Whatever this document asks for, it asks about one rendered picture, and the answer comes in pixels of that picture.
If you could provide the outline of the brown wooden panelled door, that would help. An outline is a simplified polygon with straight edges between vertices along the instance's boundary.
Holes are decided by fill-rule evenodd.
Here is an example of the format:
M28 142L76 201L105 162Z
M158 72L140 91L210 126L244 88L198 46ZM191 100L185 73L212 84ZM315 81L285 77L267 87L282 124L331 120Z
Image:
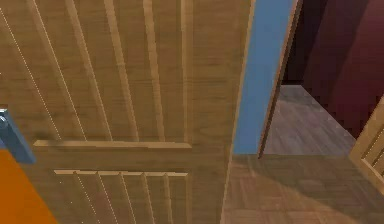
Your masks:
M253 0L0 0L0 105L56 224L221 224Z

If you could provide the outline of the light wooden panelled door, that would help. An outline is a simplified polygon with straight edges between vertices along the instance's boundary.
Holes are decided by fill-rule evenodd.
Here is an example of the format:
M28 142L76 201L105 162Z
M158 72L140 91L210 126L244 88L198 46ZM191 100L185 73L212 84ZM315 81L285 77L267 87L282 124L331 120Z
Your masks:
M349 158L384 195L384 95L357 138Z

